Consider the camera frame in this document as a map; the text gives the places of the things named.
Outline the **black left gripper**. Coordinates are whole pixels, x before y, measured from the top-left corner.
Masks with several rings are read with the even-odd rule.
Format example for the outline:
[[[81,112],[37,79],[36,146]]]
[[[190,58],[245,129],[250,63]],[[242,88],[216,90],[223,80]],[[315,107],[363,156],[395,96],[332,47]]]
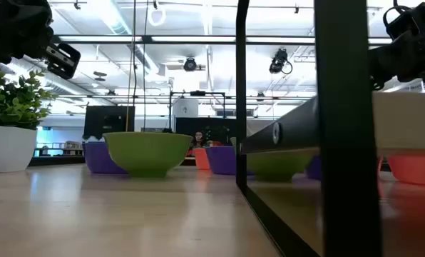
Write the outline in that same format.
[[[47,69],[62,79],[72,79],[81,53],[69,44],[49,44],[46,48]]]

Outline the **orange plastic mini bowl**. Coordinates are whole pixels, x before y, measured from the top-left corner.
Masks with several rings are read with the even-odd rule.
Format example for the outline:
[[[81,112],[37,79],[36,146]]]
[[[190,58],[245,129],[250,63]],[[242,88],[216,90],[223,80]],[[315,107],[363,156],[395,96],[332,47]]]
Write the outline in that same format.
[[[393,177],[402,182],[425,186],[425,154],[389,155],[377,158],[377,169],[380,171],[383,160],[389,164]]]
[[[209,171],[210,164],[208,161],[208,155],[205,148],[194,148],[193,154],[195,157],[195,165],[199,170]]]

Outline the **person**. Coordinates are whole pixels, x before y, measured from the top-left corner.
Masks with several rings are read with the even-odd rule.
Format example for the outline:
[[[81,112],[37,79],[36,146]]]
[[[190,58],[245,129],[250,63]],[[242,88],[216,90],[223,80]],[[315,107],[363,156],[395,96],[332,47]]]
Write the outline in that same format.
[[[208,146],[208,141],[204,138],[202,131],[197,131],[190,143],[190,149],[204,148]]]

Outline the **green artificial plant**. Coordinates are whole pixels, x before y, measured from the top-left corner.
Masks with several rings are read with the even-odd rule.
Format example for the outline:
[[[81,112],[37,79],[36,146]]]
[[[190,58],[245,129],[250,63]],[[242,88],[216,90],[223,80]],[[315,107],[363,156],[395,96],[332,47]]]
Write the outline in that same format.
[[[0,71],[0,126],[13,126],[34,130],[51,114],[51,104],[56,95],[43,88],[44,70],[30,71],[9,81],[6,72]]]

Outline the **purple plastic mini bowl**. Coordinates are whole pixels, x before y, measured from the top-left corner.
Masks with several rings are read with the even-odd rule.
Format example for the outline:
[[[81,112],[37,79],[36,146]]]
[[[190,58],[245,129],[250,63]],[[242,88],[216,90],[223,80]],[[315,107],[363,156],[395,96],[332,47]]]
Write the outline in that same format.
[[[236,174],[236,156],[232,146],[213,146],[205,149],[210,170],[217,175]]]
[[[306,176],[309,179],[321,180],[321,158],[314,156],[305,170]]]
[[[92,174],[127,174],[112,160],[104,141],[85,142],[82,147],[86,165]]]

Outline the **black background partition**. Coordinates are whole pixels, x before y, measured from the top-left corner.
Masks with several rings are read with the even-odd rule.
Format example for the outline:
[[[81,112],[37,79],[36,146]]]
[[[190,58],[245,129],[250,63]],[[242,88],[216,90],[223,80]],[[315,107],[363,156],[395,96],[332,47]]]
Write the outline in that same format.
[[[201,141],[204,145],[212,141],[219,146],[229,146],[230,139],[236,137],[236,121],[234,119],[222,118],[176,118],[175,132],[193,137],[201,133]]]

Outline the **background storage shelf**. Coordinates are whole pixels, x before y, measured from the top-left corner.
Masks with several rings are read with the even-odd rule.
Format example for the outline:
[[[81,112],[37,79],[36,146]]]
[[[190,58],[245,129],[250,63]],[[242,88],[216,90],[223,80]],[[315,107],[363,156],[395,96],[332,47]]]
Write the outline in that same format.
[[[66,141],[61,143],[36,143],[34,157],[82,156],[82,143]]]

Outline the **black background monitor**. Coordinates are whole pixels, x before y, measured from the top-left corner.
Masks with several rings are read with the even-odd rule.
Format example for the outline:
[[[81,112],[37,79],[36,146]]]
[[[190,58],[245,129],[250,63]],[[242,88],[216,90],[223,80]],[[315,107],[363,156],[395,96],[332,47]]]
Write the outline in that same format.
[[[83,140],[101,140],[105,133],[134,131],[134,123],[134,106],[87,106]]]

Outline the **white plant pot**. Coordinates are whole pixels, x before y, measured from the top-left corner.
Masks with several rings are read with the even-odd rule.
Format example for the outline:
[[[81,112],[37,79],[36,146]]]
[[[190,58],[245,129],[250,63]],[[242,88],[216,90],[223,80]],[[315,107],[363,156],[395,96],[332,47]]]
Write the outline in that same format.
[[[34,154],[36,131],[0,126],[0,173],[24,171]]]

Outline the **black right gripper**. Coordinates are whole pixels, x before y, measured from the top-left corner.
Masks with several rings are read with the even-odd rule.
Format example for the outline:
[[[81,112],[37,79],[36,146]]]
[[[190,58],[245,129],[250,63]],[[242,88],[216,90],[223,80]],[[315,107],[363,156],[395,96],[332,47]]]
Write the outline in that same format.
[[[390,44],[368,50],[369,85],[381,90],[394,77],[400,82],[425,82],[425,34],[406,31]]]

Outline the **black background stand frame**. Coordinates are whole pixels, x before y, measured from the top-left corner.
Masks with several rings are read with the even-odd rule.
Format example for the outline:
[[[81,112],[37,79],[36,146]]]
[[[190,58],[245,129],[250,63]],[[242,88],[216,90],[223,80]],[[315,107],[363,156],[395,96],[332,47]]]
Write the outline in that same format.
[[[212,92],[212,91],[170,91],[168,95],[168,128],[175,131],[175,117],[173,115],[173,103],[178,99],[197,99],[199,101],[199,113],[200,118],[200,106],[202,104],[210,104],[212,109],[220,109],[222,111],[222,117],[225,119],[225,109],[227,95],[224,92]]]

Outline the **green plastic mini bowl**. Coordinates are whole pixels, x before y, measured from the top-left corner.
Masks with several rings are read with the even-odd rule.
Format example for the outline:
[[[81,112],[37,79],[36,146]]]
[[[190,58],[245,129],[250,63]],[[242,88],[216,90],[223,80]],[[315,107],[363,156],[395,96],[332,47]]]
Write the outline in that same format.
[[[318,148],[247,153],[247,170],[256,181],[291,183],[318,153]]]
[[[166,177],[185,160],[193,139],[161,132],[113,132],[103,136],[116,165],[138,178]]]

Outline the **black framed wooden shelf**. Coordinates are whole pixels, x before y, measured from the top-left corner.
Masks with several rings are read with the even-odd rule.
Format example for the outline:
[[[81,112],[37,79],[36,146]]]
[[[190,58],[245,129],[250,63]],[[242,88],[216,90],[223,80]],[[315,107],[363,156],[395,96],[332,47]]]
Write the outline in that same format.
[[[238,154],[318,148],[324,257],[382,257],[367,0],[314,0],[317,94]]]

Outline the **black overhead crossbar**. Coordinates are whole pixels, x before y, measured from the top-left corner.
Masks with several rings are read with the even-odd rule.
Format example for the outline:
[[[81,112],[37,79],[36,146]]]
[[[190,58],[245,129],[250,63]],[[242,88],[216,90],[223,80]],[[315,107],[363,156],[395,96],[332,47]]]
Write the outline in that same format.
[[[248,36],[250,45],[312,46],[313,36]],[[129,35],[55,35],[54,43],[66,44],[213,44],[233,45],[235,36],[129,36]]]

